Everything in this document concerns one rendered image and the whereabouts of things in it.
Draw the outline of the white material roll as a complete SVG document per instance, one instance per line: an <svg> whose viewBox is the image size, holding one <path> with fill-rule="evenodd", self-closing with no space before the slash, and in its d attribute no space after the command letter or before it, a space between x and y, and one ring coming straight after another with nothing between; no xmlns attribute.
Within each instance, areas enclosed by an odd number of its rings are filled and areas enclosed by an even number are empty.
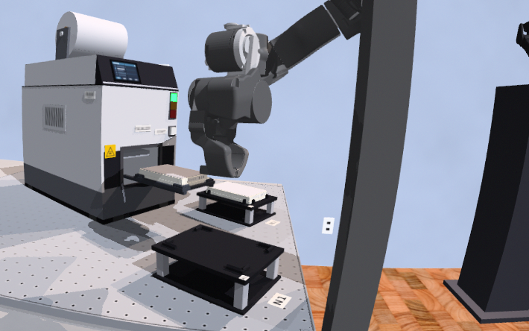
<svg viewBox="0 0 529 331"><path fill-rule="evenodd" d="M122 24L68 11L60 18L57 30L64 27L71 28L69 58L94 54L123 58L125 55L128 35Z"/></svg>

